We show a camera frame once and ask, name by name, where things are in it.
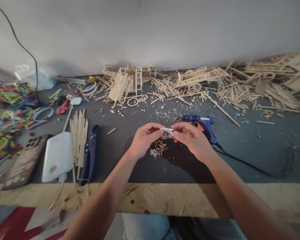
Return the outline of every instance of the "white wall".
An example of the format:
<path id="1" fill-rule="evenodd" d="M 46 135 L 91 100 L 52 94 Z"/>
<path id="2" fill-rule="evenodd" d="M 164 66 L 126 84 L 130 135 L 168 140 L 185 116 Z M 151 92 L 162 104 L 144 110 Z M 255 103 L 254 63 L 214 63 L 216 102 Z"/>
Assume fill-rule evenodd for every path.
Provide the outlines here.
<path id="1" fill-rule="evenodd" d="M 300 0 L 0 0 L 39 67 L 63 76 L 104 63 L 174 70 L 300 49 Z M 0 68 L 32 63 L 0 12 Z"/>

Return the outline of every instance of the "white power bank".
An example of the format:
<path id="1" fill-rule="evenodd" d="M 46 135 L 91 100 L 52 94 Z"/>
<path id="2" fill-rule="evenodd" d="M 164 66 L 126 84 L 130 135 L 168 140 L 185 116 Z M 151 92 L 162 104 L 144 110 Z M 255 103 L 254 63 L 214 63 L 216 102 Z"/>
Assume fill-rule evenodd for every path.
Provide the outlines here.
<path id="1" fill-rule="evenodd" d="M 63 132 L 47 141 L 42 182 L 50 182 L 72 170 L 70 136 L 69 132 Z"/>

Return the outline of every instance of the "plastic bag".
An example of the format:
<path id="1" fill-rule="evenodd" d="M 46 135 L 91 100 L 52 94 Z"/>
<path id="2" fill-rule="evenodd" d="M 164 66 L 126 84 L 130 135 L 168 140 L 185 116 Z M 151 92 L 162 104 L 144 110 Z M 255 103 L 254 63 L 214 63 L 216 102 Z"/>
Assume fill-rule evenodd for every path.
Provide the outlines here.
<path id="1" fill-rule="evenodd" d="M 20 81 L 27 82 L 32 91 L 36 90 L 37 77 L 35 67 L 28 64 L 18 65 L 14 73 Z M 38 91 L 53 88 L 56 81 L 53 81 L 44 71 L 38 69 Z"/>

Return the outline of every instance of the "person's left hand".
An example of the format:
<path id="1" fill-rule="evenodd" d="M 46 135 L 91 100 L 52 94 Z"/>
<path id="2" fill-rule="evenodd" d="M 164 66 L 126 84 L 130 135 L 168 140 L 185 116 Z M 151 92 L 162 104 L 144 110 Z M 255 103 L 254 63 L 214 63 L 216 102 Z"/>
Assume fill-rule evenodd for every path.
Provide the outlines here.
<path id="1" fill-rule="evenodd" d="M 146 154 L 151 143 L 160 138 L 164 133 L 163 130 L 160 130 L 160 128 L 163 127 L 164 126 L 159 123 L 147 123 L 146 125 L 139 127 L 127 153 L 133 158 L 142 158 Z"/>

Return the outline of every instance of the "finger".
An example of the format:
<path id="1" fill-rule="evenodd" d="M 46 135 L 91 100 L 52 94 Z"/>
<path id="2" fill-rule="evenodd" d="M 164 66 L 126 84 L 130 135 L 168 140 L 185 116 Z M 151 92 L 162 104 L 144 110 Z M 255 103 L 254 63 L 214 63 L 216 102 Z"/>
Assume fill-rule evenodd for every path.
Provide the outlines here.
<path id="1" fill-rule="evenodd" d="M 155 129 L 164 128 L 164 126 L 161 125 L 160 123 L 147 123 L 146 125 L 142 126 L 141 128 L 150 130 L 152 128 L 155 128 Z"/>
<path id="2" fill-rule="evenodd" d="M 163 135 L 163 130 L 158 130 L 147 136 L 149 143 L 154 142 Z"/>
<path id="3" fill-rule="evenodd" d="M 196 130 L 197 128 L 195 126 L 193 126 L 192 124 L 188 123 L 188 122 L 179 122 L 179 123 L 175 123 L 171 126 L 171 128 L 175 129 L 175 128 L 184 128 L 187 130 Z"/>
<path id="4" fill-rule="evenodd" d="M 151 132 L 148 129 L 144 129 L 143 132 L 146 133 L 147 135 L 151 134 Z"/>
<path id="5" fill-rule="evenodd" d="M 186 136 L 184 133 L 181 132 L 173 132 L 173 136 L 181 143 L 188 145 L 191 141 L 191 138 Z"/>
<path id="6" fill-rule="evenodd" d="M 189 131 L 192 135 L 198 133 L 200 130 L 197 129 L 195 126 L 188 122 L 179 122 L 175 123 L 171 126 L 174 130 L 177 130 L 178 132 L 186 133 Z"/>

